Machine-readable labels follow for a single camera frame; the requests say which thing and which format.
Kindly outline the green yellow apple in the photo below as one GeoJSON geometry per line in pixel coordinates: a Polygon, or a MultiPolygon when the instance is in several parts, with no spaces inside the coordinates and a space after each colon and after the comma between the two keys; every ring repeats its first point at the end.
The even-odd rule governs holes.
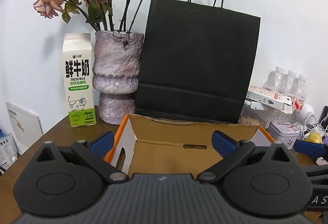
{"type": "Polygon", "coordinates": [[[321,144],[322,143],[322,137],[319,133],[312,132],[307,136],[305,141],[311,142],[311,143],[316,143],[316,144],[321,144]]]}

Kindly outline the purple tissue pack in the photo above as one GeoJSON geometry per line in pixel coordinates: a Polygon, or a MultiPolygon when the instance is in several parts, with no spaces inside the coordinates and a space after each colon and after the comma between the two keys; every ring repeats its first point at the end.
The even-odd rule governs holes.
{"type": "Polygon", "coordinates": [[[328,137],[327,136],[323,138],[322,143],[326,144],[326,145],[328,144],[328,137]]]}

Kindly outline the small decorated tin box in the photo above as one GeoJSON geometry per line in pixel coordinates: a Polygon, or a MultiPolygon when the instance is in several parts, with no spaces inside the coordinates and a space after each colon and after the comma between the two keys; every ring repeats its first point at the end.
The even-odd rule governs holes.
{"type": "Polygon", "coordinates": [[[288,121],[274,120],[269,124],[267,132],[278,142],[284,143],[290,150],[300,135],[300,131],[288,121]]]}

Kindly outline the white round charger device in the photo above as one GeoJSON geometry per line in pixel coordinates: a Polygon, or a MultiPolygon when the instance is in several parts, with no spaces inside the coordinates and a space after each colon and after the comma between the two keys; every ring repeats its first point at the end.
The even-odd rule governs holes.
{"type": "Polygon", "coordinates": [[[314,108],[308,104],[308,103],[304,103],[299,115],[298,115],[298,120],[300,122],[304,122],[310,115],[314,114],[314,108]]]}

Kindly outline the clear plastic food container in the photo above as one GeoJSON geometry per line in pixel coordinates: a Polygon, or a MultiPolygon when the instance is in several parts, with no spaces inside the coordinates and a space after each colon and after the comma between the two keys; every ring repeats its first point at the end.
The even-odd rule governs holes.
{"type": "Polygon", "coordinates": [[[267,129],[275,112],[276,109],[273,107],[246,99],[238,119],[238,124],[262,126],[264,129],[267,129]]]}

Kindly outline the red cardboard pumpkin box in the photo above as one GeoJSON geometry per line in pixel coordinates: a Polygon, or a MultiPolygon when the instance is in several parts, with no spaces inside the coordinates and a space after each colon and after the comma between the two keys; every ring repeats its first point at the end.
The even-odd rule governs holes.
{"type": "Polygon", "coordinates": [[[222,156],[212,147],[219,130],[236,141],[270,146],[274,139],[261,126],[214,124],[125,115],[105,161],[133,174],[192,174],[196,177],[222,156]]]}

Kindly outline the water bottle right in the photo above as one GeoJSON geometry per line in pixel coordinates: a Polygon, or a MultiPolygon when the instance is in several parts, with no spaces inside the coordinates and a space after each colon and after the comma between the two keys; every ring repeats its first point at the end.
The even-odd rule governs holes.
{"type": "Polygon", "coordinates": [[[307,77],[300,74],[297,79],[294,80],[294,101],[293,106],[295,110],[301,110],[306,97],[307,97],[307,86],[306,86],[307,77]]]}

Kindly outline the water bottle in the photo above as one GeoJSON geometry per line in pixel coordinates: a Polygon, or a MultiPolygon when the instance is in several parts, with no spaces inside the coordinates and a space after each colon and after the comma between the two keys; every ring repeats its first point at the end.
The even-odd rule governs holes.
{"type": "Polygon", "coordinates": [[[269,73],[267,81],[263,84],[263,88],[272,92],[282,93],[282,83],[285,69],[279,66],[269,73]]]}
{"type": "Polygon", "coordinates": [[[289,70],[287,74],[283,75],[282,90],[285,96],[289,95],[290,89],[292,88],[295,79],[296,79],[296,72],[293,70],[289,70]]]}
{"type": "Polygon", "coordinates": [[[307,86],[306,86],[307,77],[300,74],[297,79],[294,80],[294,101],[293,106],[295,110],[301,110],[306,97],[307,97],[307,86]]]}

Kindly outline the white flat carton box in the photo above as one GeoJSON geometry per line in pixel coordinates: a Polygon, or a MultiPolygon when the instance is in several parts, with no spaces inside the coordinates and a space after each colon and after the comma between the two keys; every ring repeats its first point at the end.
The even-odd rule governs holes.
{"type": "Polygon", "coordinates": [[[252,85],[248,88],[246,98],[272,107],[285,114],[292,114],[292,101],[283,94],[252,85]]]}

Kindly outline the water bottle middle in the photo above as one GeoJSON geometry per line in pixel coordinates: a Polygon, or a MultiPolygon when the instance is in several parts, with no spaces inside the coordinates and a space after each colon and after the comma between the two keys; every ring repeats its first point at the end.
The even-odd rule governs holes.
{"type": "Polygon", "coordinates": [[[293,70],[289,70],[287,74],[283,75],[282,90],[285,96],[289,95],[290,89],[292,88],[295,79],[296,79],[296,72],[293,70]]]}

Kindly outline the white booklet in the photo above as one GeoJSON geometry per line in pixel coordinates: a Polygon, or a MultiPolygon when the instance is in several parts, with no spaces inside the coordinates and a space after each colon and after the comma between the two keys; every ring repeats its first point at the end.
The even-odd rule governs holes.
{"type": "Polygon", "coordinates": [[[6,107],[15,134],[18,152],[23,154],[43,136],[40,117],[9,101],[6,101],[6,107]]]}

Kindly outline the water bottle left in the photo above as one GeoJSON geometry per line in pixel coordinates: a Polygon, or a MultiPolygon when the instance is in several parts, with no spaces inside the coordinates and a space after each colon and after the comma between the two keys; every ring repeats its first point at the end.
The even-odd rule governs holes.
{"type": "Polygon", "coordinates": [[[267,81],[263,84],[263,88],[272,92],[282,93],[282,83],[285,69],[279,66],[269,73],[267,81]]]}

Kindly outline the black paper shopping bag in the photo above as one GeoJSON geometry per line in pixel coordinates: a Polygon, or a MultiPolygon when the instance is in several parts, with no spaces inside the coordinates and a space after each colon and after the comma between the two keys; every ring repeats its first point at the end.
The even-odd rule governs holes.
{"type": "Polygon", "coordinates": [[[256,16],[191,1],[151,0],[134,112],[236,124],[259,31],[256,16]]]}

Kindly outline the purple textured vase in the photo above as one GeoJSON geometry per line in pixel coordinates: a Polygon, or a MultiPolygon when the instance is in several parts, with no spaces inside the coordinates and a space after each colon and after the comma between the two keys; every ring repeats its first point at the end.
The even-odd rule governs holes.
{"type": "Polygon", "coordinates": [[[142,33],[95,33],[93,87],[99,91],[99,117],[108,124],[118,125],[134,112],[143,42],[142,33]]]}

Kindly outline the white green milk carton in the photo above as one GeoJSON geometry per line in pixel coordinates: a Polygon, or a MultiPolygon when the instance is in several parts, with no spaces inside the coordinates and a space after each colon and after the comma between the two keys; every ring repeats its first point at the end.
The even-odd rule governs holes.
{"type": "Polygon", "coordinates": [[[62,47],[65,104],[71,127],[96,123],[93,100],[93,53],[90,33],[65,34],[62,47]]]}

